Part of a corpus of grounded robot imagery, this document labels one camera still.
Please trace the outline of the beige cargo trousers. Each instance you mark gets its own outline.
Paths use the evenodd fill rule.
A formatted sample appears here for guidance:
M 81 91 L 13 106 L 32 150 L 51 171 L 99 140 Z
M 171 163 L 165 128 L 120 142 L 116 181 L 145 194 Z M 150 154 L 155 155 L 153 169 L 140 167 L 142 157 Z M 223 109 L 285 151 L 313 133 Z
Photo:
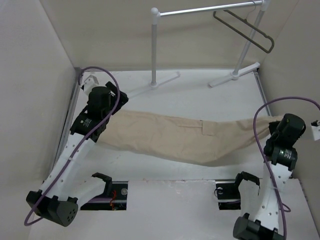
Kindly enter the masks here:
M 112 116 L 98 142 L 123 151 L 200 166 L 211 166 L 232 152 L 269 135 L 269 123 L 257 120 L 208 121 L 151 112 L 120 110 Z

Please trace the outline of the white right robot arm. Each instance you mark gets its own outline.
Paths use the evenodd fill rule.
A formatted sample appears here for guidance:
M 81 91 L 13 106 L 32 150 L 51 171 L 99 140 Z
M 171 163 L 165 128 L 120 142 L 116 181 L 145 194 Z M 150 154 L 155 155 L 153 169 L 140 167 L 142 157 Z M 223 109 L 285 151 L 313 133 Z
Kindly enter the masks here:
M 232 232 L 238 240 L 284 240 L 287 236 L 279 233 L 279 218 L 285 212 L 279 197 L 295 169 L 298 153 L 294 144 L 306 124 L 299 116 L 286 113 L 280 121 L 270 122 L 268 129 L 263 177 L 242 171 L 234 182 L 219 183 L 214 190 L 220 209 L 241 209 Z

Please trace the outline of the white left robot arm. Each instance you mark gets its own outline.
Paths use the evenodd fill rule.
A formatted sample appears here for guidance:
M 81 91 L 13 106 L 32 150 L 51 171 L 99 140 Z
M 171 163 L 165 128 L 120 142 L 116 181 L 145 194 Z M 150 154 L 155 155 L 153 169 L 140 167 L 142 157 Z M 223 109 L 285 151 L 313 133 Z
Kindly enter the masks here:
M 69 226 L 78 210 L 95 197 L 115 197 L 110 176 L 96 172 L 78 186 L 76 175 L 86 156 L 97 143 L 100 135 L 115 113 L 128 102 L 127 95 L 117 83 L 110 81 L 104 86 L 83 86 L 88 100 L 84 109 L 75 118 L 66 145 L 47 179 L 39 190 L 30 191 L 26 202 L 40 220 L 46 219 L 63 227 Z

